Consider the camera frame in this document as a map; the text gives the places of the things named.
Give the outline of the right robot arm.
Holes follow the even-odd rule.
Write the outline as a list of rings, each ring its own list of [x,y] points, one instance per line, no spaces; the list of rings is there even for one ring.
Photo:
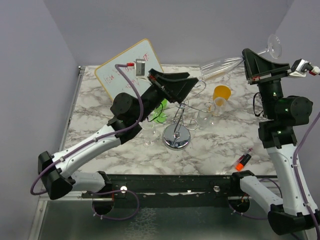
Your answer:
[[[298,156],[302,143],[297,141],[294,127],[309,125],[313,103],[303,96],[284,97],[281,80],[318,75],[320,69],[307,60],[293,65],[277,63],[255,53],[242,51],[245,76],[257,85],[265,121],[259,123],[258,136],[273,162],[282,197],[278,197],[249,170],[235,172],[229,189],[236,195],[248,194],[266,212],[272,230],[278,235],[314,230],[319,239],[320,210],[308,189]]]

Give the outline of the orange black marker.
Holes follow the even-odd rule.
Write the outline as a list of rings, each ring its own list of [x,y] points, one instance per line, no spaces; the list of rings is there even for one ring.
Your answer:
[[[244,166],[248,163],[248,161],[252,158],[250,154],[246,154],[242,160],[236,165],[235,169],[239,172],[241,171]]]

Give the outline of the orange plastic cup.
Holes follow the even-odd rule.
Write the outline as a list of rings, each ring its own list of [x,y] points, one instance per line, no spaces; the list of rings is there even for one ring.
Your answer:
[[[212,99],[215,100],[216,98],[223,98],[226,101],[228,101],[231,96],[231,93],[231,90],[227,86],[218,85],[215,87],[213,91]]]

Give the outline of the clear wine glass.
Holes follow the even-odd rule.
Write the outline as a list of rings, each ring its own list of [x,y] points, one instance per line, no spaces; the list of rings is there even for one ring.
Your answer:
[[[280,39],[271,34],[267,40],[267,46],[264,50],[257,53],[260,56],[266,57],[270,55],[273,59],[278,59],[282,55],[282,45]],[[244,57],[242,55],[229,56],[229,57],[219,57],[202,63],[199,66],[201,76],[203,80],[208,80],[211,78],[217,78],[223,76],[233,69],[238,67],[244,62]]]
[[[144,121],[141,123],[141,134],[146,147],[152,146],[156,141],[156,128],[154,122]]]

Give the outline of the green plastic goblet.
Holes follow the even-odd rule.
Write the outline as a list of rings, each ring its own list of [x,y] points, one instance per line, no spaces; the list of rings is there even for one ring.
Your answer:
[[[151,121],[155,122],[155,123],[159,123],[159,124],[165,124],[166,120],[167,120],[167,115],[164,113],[164,110],[167,106],[168,101],[166,99],[164,99],[159,107],[157,107],[154,111],[153,111],[153,116],[151,118]]]

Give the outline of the small whiteboard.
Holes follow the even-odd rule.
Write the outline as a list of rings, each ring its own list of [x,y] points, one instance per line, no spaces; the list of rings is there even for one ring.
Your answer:
[[[145,62],[145,74],[142,78],[136,77],[136,70],[133,66],[122,67],[121,70],[130,79],[139,94],[142,95],[150,86],[150,82],[147,79],[149,70],[154,69],[158,72],[163,72],[156,52],[147,38],[142,39],[95,69],[94,74],[96,78],[111,100],[114,100],[119,93],[127,93],[132,96],[136,95],[130,84],[116,69],[115,65],[134,63],[137,59]]]

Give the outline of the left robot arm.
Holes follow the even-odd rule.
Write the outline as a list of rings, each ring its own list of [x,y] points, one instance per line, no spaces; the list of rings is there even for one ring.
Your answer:
[[[198,78],[187,72],[163,73],[150,69],[147,79],[149,87],[135,96],[121,92],[110,108],[112,119],[101,129],[78,144],[50,154],[38,156],[38,176],[50,200],[57,200],[73,191],[86,191],[103,198],[111,190],[107,175],[77,172],[80,167],[100,154],[132,140],[141,130],[143,122],[163,100],[181,104],[198,83]]]

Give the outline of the red pen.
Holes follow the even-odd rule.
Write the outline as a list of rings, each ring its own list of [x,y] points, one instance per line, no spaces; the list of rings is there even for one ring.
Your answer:
[[[232,167],[236,167],[238,165],[238,163],[240,163],[240,161],[247,155],[249,154],[251,151],[253,150],[253,148],[249,148],[240,158],[238,158],[232,165]]]

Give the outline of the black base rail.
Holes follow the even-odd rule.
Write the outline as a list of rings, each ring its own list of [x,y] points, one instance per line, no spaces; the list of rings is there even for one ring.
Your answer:
[[[227,207],[229,201],[246,199],[240,189],[240,173],[232,175],[108,175],[101,195],[90,191],[84,199],[102,206],[132,208],[137,194],[142,208]]]

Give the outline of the chrome wine glass rack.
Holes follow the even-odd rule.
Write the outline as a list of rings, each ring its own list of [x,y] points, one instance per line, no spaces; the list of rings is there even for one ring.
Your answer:
[[[162,142],[169,150],[180,151],[185,149],[191,142],[191,131],[199,128],[199,123],[194,118],[190,119],[188,123],[185,123],[185,113],[188,109],[205,114],[212,114],[216,110],[211,102],[206,102],[204,108],[197,108],[190,105],[190,101],[199,97],[206,88],[206,82],[199,80],[183,102],[173,105],[173,107],[176,108],[174,117],[171,124],[165,127],[162,132]]]

